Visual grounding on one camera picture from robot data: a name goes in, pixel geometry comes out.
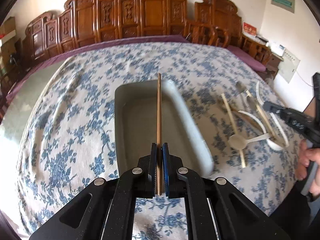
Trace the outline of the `person's right hand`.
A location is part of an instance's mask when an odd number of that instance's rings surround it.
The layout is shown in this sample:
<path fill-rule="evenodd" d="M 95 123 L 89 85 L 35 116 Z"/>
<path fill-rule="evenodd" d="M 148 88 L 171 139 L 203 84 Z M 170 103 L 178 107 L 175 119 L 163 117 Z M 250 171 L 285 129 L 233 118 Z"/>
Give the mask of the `person's right hand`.
<path fill-rule="evenodd" d="M 299 147 L 299 159 L 298 166 L 296 169 L 296 178 L 303 180 L 307 177 L 307 168 L 311 161 L 314 161 L 318 165 L 320 164 L 320 150 L 319 148 L 308 148 L 307 142 L 303 139 L 300 142 Z M 309 192 L 314 198 L 319 197 L 320 193 L 320 181 L 319 181 L 319 169 L 317 170 L 316 176 L 310 186 Z"/>

